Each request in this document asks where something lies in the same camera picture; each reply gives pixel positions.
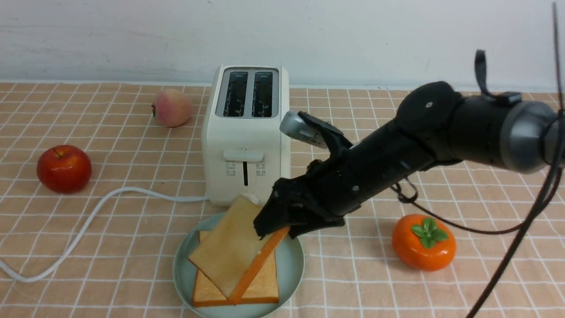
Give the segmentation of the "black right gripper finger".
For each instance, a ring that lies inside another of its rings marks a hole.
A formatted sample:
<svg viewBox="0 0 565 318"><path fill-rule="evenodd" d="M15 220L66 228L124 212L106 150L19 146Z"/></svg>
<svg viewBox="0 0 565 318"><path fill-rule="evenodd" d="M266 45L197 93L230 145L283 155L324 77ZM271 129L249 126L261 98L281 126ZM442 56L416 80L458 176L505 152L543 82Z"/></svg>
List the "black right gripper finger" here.
<svg viewBox="0 0 565 318"><path fill-rule="evenodd" d="M294 195L272 194L253 221L260 239L285 227L296 229L308 224L302 203Z"/></svg>
<svg viewBox="0 0 565 318"><path fill-rule="evenodd" d="M292 225L290 227L288 234L289 234L289 237L291 239L294 239L296 237L299 237L300 235L311 233L311 232L317 231L317 230L323 230L323 229L334 228L334 227L343 227L343 226L345 226L345 223L346 222L345 222L344 219L311 220L311 221L309 221L305 224Z"/></svg>

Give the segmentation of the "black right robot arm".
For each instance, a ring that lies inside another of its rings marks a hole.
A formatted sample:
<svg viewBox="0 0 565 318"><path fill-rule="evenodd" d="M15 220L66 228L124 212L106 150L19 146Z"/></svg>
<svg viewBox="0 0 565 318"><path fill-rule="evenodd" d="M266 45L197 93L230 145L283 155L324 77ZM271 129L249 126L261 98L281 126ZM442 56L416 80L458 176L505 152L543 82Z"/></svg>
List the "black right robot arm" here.
<svg viewBox="0 0 565 318"><path fill-rule="evenodd" d="M464 97L438 81L412 91L396 116L352 144L337 127L304 111L290 112L281 131L317 142L330 151L312 161L304 175L281 178L253 225L259 237L289 227L292 238L345 224L345 215L392 189L402 203L412 204L400 181L418 171L470 161L531 174L553 167L550 194L555 193L564 160L555 152L564 143L564 118L547 104L523 101L517 93L496 98Z"/></svg>

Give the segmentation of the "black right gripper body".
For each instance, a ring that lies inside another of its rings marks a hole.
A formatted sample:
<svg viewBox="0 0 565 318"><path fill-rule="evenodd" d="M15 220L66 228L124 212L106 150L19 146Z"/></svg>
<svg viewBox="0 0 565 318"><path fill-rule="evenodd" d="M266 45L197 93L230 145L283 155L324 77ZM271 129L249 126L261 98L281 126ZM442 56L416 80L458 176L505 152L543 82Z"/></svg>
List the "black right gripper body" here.
<svg viewBox="0 0 565 318"><path fill-rule="evenodd" d="M343 152L315 160L304 175L277 180L272 194L294 195L308 222L344 219L376 194L376 154Z"/></svg>

